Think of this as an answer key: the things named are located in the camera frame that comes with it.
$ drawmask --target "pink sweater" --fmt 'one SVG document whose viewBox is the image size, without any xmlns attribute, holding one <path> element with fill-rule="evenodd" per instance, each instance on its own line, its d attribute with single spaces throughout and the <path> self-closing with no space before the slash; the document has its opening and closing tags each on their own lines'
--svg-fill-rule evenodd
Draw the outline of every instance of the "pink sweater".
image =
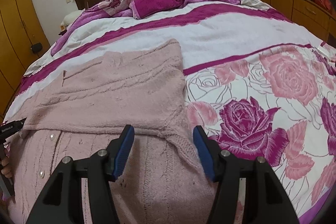
<svg viewBox="0 0 336 224">
<path fill-rule="evenodd" d="M 11 143 L 12 220 L 26 222 L 64 156 L 89 157 L 131 124 L 136 137 L 125 171 L 110 184 L 121 223 L 206 223 L 215 185 L 188 129 L 184 84 L 180 46 L 171 40 L 151 51 L 107 52 L 28 99 L 12 118 L 27 117 L 22 138 Z M 85 180 L 82 191 L 85 223 L 92 223 Z"/>
</svg>

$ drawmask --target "blue gripper pad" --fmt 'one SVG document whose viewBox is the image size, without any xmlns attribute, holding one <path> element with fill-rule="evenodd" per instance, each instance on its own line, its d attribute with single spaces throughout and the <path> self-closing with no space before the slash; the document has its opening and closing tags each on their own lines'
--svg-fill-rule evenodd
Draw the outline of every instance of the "blue gripper pad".
<svg viewBox="0 0 336 224">
<path fill-rule="evenodd" d="M 201 164 L 203 166 L 203 170 L 205 175 L 212 181 L 215 181 L 215 171 L 214 171 L 214 162 L 212 159 L 212 156 L 209 152 L 208 147 L 206 146 L 206 144 L 204 143 L 203 140 L 204 136 L 201 135 L 200 131 L 198 130 L 197 127 L 194 128 L 193 131 L 193 140 L 194 140 L 194 144 L 197 148 L 198 151 L 198 156 L 199 159 L 201 160 Z"/>
<path fill-rule="evenodd" d="M 126 133 L 125 138 L 122 140 L 117 156 L 114 159 L 114 170 L 112 175 L 114 176 L 115 180 L 117 180 L 118 177 L 121 176 L 124 171 L 133 142 L 134 142 L 134 127 L 130 127 L 128 132 Z"/>
</svg>

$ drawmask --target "comforter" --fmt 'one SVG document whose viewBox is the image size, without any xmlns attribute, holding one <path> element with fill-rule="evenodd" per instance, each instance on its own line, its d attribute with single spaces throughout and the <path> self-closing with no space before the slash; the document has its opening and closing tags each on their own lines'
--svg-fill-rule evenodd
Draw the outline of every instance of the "comforter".
<svg viewBox="0 0 336 224">
<path fill-rule="evenodd" d="M 106 52 L 149 50 L 172 38 L 181 45 L 190 130 L 202 125 L 238 157 L 265 156 L 300 223 L 308 224 L 336 180 L 336 81 L 317 48 L 335 50 L 259 0 L 202 1 L 142 20 L 90 21 L 27 70 L 6 120 L 63 71 Z"/>
</svg>

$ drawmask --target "button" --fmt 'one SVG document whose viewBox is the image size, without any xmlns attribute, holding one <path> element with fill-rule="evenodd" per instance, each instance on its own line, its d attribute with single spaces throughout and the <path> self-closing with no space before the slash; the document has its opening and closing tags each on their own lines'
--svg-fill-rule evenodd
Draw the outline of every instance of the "button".
<svg viewBox="0 0 336 224">
<path fill-rule="evenodd" d="M 39 171 L 39 176 L 40 176 L 40 178 L 44 178 L 44 171 L 43 170 Z"/>
</svg>

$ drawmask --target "magenta pillow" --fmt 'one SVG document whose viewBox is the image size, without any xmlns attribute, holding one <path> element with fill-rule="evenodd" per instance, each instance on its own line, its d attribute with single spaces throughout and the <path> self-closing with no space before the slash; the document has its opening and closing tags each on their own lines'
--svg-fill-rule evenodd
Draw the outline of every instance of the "magenta pillow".
<svg viewBox="0 0 336 224">
<path fill-rule="evenodd" d="M 133 0 L 129 7 L 135 19 L 142 19 L 157 12 L 179 8 L 184 0 Z"/>
</svg>

